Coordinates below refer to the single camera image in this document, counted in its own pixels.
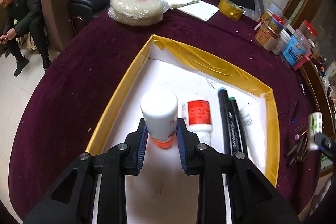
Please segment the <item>black marker green cap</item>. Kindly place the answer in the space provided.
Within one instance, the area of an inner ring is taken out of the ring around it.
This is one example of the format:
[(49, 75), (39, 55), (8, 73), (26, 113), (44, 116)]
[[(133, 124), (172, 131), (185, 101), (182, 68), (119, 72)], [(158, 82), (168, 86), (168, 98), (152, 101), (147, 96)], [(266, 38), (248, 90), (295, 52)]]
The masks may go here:
[(244, 153), (246, 157), (248, 157), (248, 149), (246, 143), (246, 135), (245, 129), (242, 122), (242, 116), (240, 114), (236, 99), (234, 97), (230, 97), (229, 101), (232, 106), (233, 117), (235, 121), (235, 135), (236, 135), (236, 152)]

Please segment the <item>yellow taped white tray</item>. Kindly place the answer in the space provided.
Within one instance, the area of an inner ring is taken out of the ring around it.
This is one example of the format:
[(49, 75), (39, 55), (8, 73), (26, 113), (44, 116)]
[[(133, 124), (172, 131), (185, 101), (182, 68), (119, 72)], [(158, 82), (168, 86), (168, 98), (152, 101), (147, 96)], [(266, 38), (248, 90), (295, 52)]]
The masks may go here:
[[(144, 94), (169, 93), (178, 99), (178, 116), (187, 118), (187, 102), (210, 104), (212, 130), (199, 137), (218, 152), (224, 151), (218, 90), (225, 88), (247, 115), (248, 156), (272, 183), (277, 183), (280, 129), (272, 89), (237, 66), (206, 51), (153, 35), (139, 51), (108, 102), (87, 146), (97, 155), (122, 143), (143, 117)], [(198, 176), (187, 176), (178, 146), (159, 148), (152, 138), (143, 168), (126, 176), (126, 213), (129, 223), (195, 223)]]

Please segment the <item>black marker light-blue cap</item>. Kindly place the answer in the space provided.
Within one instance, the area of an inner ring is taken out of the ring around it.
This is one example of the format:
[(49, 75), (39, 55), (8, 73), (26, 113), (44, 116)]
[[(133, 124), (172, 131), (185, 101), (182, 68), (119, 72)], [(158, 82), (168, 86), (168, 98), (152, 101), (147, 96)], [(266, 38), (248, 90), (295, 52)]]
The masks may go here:
[(232, 130), (230, 124), (230, 122), (232, 121), (232, 117), (230, 116), (231, 107), (229, 106), (229, 97), (226, 88), (220, 88), (218, 90), (218, 100), (222, 121), (224, 153), (232, 156), (234, 154), (234, 148), (232, 144)]

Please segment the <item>small white red-label bottle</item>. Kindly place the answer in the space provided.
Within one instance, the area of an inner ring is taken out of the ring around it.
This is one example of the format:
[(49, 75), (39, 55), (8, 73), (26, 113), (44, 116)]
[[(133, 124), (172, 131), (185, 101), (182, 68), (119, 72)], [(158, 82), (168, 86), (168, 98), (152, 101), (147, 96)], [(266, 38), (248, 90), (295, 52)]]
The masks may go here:
[(182, 105), (182, 118), (187, 129), (197, 134), (199, 141), (211, 145), (213, 124), (208, 99), (195, 97)]

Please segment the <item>white bottle orange cap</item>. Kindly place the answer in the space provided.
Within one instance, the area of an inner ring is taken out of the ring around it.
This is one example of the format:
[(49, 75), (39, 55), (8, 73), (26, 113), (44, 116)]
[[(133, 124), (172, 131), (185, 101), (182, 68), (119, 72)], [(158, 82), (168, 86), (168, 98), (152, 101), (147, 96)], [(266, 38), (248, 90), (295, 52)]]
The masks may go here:
[(172, 92), (146, 92), (140, 102), (149, 135), (161, 149), (173, 145), (178, 120), (178, 99)]

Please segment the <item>white bottle red cap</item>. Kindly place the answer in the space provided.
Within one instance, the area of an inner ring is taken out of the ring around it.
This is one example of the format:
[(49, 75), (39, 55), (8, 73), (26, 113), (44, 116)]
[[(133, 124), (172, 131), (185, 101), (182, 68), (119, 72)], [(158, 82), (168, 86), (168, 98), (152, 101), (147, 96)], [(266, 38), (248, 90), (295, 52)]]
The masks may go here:
[(322, 132), (323, 120), (322, 113), (315, 112), (308, 116), (307, 127), (307, 148), (309, 151), (318, 150), (318, 145), (314, 141), (314, 136)]

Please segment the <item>black marker blue cap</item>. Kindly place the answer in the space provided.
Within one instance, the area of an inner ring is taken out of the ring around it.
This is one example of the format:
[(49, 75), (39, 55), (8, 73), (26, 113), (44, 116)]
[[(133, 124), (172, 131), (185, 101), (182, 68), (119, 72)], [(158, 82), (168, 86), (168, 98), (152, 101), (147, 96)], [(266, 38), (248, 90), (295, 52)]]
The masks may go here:
[(295, 124), (295, 122), (297, 121), (297, 113), (298, 113), (298, 110), (299, 110), (299, 105), (300, 105), (300, 101), (298, 101), (295, 105), (295, 108), (294, 108), (294, 111), (293, 111), (293, 114), (291, 116), (291, 124)]

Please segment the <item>white spray bottle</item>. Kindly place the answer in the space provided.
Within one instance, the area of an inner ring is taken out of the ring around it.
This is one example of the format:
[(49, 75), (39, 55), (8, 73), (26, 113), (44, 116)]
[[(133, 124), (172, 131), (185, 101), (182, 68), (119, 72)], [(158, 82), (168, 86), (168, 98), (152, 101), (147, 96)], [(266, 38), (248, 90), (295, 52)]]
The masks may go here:
[(240, 110), (249, 159), (265, 173), (266, 167), (266, 136), (259, 119), (259, 114), (251, 105)]

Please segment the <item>metal nail clipper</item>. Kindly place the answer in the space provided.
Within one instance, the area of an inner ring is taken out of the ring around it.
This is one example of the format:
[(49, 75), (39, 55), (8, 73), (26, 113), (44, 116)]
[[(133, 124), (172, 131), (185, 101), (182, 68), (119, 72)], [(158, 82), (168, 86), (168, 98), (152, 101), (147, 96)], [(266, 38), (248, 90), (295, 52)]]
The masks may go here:
[(304, 88), (303, 83), (302, 83), (302, 82), (299, 82), (299, 86), (300, 86), (300, 88), (301, 88), (301, 90), (302, 90), (303, 95), (305, 95), (306, 92), (305, 92), (305, 88)]

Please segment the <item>purple velvet tablecloth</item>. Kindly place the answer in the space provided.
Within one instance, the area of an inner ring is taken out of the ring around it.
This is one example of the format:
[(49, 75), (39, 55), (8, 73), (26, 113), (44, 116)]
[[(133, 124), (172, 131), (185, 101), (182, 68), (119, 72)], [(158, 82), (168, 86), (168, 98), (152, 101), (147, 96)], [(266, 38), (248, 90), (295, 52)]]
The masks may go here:
[[(293, 135), (306, 129), (315, 104), (302, 77), (255, 42), (255, 24), (248, 17), (236, 21), (221, 13), (205, 22), (176, 10), (148, 27), (118, 23), (106, 12), (92, 20), (42, 77), (19, 122), (9, 165), (9, 196), (19, 218), (85, 150), (123, 75), (152, 35), (216, 55), (268, 85), (285, 154)], [(298, 101), (297, 121), (291, 124)]]

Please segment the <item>red lid plastic jar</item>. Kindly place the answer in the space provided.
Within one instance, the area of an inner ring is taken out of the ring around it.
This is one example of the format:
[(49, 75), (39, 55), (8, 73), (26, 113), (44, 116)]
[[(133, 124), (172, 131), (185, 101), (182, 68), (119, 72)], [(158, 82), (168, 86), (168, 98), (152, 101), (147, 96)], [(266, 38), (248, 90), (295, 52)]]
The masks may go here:
[(313, 28), (313, 26), (307, 21), (304, 20), (298, 28), (299, 32), (299, 41), (304, 42), (314, 42), (317, 37), (317, 31)]

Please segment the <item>stacked colourful tape rolls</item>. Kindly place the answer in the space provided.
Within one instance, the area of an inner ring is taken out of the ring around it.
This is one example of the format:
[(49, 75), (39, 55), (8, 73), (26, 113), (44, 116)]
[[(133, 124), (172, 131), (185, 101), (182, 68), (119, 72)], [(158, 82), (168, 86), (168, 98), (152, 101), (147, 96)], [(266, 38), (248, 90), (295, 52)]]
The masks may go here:
[(267, 10), (260, 17), (260, 22), (264, 22), (274, 32), (279, 33), (286, 26), (288, 19)]

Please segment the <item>yellow tape roll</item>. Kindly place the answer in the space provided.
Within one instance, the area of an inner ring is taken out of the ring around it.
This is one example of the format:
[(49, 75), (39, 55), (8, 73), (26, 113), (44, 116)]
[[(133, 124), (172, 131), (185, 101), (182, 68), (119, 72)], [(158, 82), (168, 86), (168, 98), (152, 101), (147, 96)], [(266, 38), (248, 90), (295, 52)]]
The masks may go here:
[(229, 0), (220, 0), (218, 9), (223, 15), (236, 21), (240, 20), (244, 10), (243, 7), (238, 6)]

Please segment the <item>wrapped round white cakes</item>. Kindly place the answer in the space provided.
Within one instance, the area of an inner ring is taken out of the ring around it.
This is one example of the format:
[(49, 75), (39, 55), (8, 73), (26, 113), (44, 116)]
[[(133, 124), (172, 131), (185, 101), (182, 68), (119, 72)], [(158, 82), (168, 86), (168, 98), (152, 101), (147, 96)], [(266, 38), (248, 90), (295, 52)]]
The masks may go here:
[(168, 9), (164, 0), (110, 0), (108, 16), (128, 26), (145, 27), (163, 20)]

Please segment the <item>white paper stack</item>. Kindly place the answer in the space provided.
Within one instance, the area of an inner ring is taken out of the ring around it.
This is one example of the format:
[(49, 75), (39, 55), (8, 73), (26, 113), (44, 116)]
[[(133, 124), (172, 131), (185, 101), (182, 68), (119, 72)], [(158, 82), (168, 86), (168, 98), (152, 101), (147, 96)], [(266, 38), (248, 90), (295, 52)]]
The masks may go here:
[(207, 22), (214, 16), (219, 8), (201, 0), (163, 0), (171, 10), (179, 10)]

